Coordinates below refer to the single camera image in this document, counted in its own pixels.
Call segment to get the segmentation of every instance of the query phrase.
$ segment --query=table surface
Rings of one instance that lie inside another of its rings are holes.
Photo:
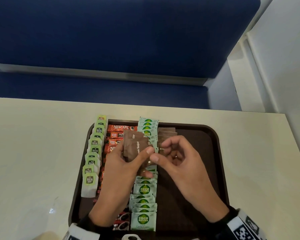
[[[300,152],[284,114],[0,98],[0,240],[63,238],[98,114],[210,126],[230,204],[268,239],[300,239]]]

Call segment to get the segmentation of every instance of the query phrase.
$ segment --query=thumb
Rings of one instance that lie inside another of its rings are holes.
[[[130,162],[130,164],[138,170],[140,166],[144,163],[146,159],[149,158],[149,156],[155,152],[155,149],[152,146],[148,146],[146,149],[142,150],[138,156]]]
[[[173,178],[173,175],[176,173],[177,166],[173,165],[168,158],[159,153],[153,153],[150,156],[150,160],[166,170],[167,173]]]

